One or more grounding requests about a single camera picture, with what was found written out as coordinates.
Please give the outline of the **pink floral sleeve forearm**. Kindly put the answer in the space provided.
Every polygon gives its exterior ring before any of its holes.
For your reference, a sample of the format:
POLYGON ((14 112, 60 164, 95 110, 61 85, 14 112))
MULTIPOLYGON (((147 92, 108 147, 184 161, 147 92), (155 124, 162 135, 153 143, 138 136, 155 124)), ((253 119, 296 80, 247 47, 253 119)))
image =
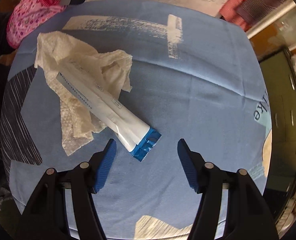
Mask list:
POLYGON ((18 48, 27 35, 65 9, 59 0, 21 0, 8 20, 8 44, 18 48))

